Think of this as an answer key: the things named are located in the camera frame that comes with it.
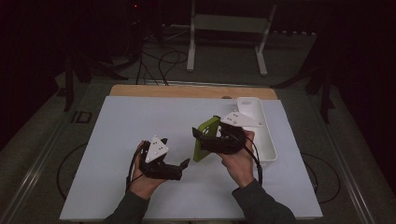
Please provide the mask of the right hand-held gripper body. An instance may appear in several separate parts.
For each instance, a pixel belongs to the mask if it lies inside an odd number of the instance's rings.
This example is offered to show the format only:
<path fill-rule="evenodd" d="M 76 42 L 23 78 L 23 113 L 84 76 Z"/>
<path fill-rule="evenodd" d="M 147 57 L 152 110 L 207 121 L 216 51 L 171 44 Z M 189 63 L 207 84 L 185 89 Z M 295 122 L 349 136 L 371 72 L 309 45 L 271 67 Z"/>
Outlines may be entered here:
<path fill-rule="evenodd" d="M 217 133 L 214 142 L 204 143 L 204 149 L 214 153 L 234 154 L 242 149 L 247 141 L 244 126 L 261 127 L 262 124 L 240 112 L 231 112 L 220 118 L 225 130 Z"/>

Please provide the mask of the person's left hand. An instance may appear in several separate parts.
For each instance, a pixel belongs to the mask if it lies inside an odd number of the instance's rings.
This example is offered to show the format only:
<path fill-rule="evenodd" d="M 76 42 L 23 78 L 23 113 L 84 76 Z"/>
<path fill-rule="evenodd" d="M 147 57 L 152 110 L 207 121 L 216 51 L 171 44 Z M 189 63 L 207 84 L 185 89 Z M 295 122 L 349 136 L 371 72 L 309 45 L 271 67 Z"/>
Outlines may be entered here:
<path fill-rule="evenodd" d="M 140 170 L 139 170 L 139 162 L 141 158 L 140 148 L 144 145 L 144 141 L 137 146 L 137 154 L 134 159 L 134 169 L 132 172 L 132 182 L 129 187 L 129 191 L 133 192 L 140 198 L 144 200 L 148 200 L 153 192 L 165 182 L 164 179 L 152 179 L 146 177 Z"/>

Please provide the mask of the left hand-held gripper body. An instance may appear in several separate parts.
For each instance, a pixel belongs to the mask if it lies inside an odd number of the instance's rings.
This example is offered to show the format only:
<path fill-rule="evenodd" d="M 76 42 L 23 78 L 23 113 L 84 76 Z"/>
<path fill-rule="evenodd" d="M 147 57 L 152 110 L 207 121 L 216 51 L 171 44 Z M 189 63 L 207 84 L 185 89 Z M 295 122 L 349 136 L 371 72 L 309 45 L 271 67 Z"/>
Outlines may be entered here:
<path fill-rule="evenodd" d="M 179 165 L 166 164 L 163 161 L 168 151 L 169 147 L 154 135 L 152 140 L 143 146 L 139 170 L 148 178 L 180 180 L 182 171 L 178 169 Z"/>

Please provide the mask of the green phone case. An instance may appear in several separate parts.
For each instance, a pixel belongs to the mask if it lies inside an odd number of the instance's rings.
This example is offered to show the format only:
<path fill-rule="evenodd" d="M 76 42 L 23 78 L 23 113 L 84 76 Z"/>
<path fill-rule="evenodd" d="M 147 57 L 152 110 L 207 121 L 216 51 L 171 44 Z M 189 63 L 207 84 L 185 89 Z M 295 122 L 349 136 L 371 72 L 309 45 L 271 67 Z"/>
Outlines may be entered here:
<path fill-rule="evenodd" d="M 216 136 L 217 136 L 219 123 L 220 123 L 220 117 L 213 116 L 211 119 L 205 121 L 196 129 L 202 131 L 204 128 L 210 128 L 216 132 Z M 204 144 L 202 144 L 200 141 L 195 139 L 193 160 L 195 162 L 199 162 L 202 159 L 204 159 L 206 156 L 208 156 L 209 154 L 210 154 L 210 151 L 207 151 L 204 149 Z"/>

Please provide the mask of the white table sheet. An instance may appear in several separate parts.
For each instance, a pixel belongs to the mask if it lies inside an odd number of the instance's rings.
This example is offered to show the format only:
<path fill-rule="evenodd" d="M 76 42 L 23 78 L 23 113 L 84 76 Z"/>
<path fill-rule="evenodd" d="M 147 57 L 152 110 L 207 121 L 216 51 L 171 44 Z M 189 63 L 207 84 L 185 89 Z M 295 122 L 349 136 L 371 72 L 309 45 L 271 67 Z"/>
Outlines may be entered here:
<path fill-rule="evenodd" d="M 267 193 L 300 219 L 321 217 L 318 199 L 282 103 L 261 100 L 276 160 L 263 166 Z M 236 99 L 108 96 L 96 121 L 60 214 L 62 220 L 96 221 L 110 215 L 122 198 L 136 146 L 154 135 L 168 139 L 166 162 L 192 158 L 192 128 L 213 116 L 238 110 Z M 191 161 L 178 181 L 167 181 L 151 197 L 148 220 L 241 219 L 235 183 L 210 154 Z"/>

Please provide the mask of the white plastic bin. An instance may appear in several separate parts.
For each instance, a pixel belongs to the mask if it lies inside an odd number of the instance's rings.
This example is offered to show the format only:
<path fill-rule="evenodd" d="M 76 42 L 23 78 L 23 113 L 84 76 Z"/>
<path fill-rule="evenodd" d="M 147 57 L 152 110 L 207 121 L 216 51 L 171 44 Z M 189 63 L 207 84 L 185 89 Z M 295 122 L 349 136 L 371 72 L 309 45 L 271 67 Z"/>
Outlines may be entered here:
<path fill-rule="evenodd" d="M 244 126 L 244 129 L 255 133 L 253 142 L 258 149 L 261 165 L 269 165 L 276 160 L 277 154 L 262 108 L 262 101 L 254 97 L 239 97 L 236 99 L 236 104 L 240 113 L 262 124 L 261 127 Z"/>

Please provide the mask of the white metal stand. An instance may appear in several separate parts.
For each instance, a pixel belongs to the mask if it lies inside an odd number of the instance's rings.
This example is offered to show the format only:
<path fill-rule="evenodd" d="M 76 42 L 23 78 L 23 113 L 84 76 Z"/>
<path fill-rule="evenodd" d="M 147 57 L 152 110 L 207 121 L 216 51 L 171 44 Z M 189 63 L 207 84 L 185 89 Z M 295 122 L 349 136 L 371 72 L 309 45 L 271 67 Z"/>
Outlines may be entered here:
<path fill-rule="evenodd" d="M 222 32 L 255 33 L 262 35 L 262 41 L 255 47 L 255 54 L 260 71 L 260 75 L 268 75 L 266 63 L 262 55 L 267 37 L 272 26 L 273 18 L 276 13 L 276 5 L 271 5 L 271 9 L 266 18 L 234 17 L 222 15 L 209 15 L 196 13 L 196 0 L 191 0 L 191 23 L 190 23 L 190 46 L 187 58 L 187 70 L 194 70 L 195 62 L 195 31 L 210 30 Z"/>

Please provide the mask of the dark tripod stand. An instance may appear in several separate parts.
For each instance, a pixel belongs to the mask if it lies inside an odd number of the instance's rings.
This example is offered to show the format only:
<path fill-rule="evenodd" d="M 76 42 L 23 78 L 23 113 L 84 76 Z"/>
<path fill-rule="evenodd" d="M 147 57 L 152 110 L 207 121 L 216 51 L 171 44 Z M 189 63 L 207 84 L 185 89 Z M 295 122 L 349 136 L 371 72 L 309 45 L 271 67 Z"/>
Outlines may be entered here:
<path fill-rule="evenodd" d="M 329 123 L 329 109 L 332 105 L 330 99 L 332 73 L 330 65 L 332 63 L 332 47 L 322 41 L 317 40 L 307 54 L 298 74 L 283 82 L 271 85 L 273 89 L 284 89 L 300 80 L 309 78 L 305 86 L 308 95 L 317 94 L 321 91 L 321 101 L 319 113 L 326 123 Z"/>

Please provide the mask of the person's right hand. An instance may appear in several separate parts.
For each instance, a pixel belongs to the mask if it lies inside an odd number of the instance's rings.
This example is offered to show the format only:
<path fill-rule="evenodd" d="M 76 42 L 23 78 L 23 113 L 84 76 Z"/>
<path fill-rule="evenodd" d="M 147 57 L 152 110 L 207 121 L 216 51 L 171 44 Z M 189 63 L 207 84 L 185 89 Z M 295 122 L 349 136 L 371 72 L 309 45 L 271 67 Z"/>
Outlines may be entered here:
<path fill-rule="evenodd" d="M 242 189 L 254 180 L 253 175 L 253 152 L 251 141 L 254 139 L 254 132 L 245 131 L 247 141 L 245 147 L 235 154 L 219 153 L 221 163 L 226 167 L 231 178 Z"/>

